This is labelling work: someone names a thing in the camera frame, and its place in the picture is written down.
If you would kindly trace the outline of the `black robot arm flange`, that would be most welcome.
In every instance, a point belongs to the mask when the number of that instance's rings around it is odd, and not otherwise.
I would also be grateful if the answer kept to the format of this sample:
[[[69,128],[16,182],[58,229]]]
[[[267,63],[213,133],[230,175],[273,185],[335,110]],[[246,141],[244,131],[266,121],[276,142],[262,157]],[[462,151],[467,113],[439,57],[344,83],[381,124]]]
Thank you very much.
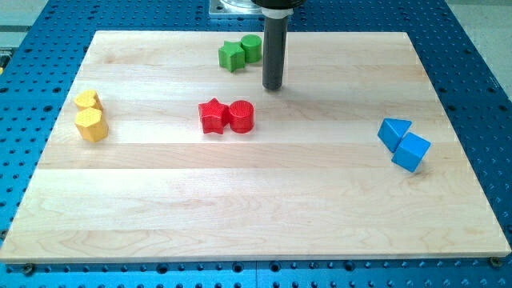
[[[288,10],[302,5],[306,0],[251,0],[255,5],[272,10]]]

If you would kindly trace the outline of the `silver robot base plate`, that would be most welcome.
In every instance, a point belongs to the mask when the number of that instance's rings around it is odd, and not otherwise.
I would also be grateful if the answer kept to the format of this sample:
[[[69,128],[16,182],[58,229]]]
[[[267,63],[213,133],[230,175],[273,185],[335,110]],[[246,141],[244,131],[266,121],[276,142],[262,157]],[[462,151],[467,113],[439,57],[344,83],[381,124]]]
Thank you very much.
[[[251,0],[209,0],[209,15],[212,17],[259,16],[261,7]]]

